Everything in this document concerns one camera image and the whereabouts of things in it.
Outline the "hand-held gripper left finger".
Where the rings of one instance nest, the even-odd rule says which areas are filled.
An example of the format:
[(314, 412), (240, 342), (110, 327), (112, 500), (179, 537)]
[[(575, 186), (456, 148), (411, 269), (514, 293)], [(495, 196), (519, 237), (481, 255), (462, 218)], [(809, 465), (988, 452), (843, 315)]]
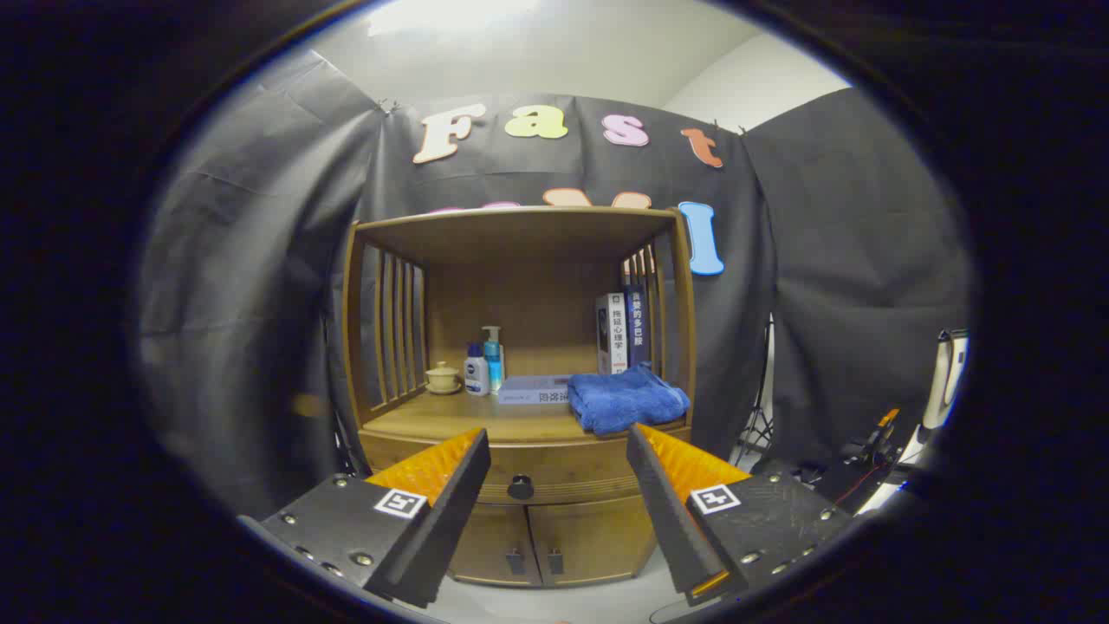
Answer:
[(491, 466), (471, 429), (368, 478), (334, 474), (240, 524), (321, 583), (358, 599), (428, 607), (438, 596)]

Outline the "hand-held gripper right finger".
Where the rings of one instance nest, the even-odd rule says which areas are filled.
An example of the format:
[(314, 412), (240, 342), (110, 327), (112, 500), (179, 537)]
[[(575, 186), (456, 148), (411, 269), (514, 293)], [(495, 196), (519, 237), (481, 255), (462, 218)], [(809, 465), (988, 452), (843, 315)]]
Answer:
[(630, 427), (625, 458), (690, 607), (765, 589), (854, 518), (783, 471), (749, 474), (647, 424)]

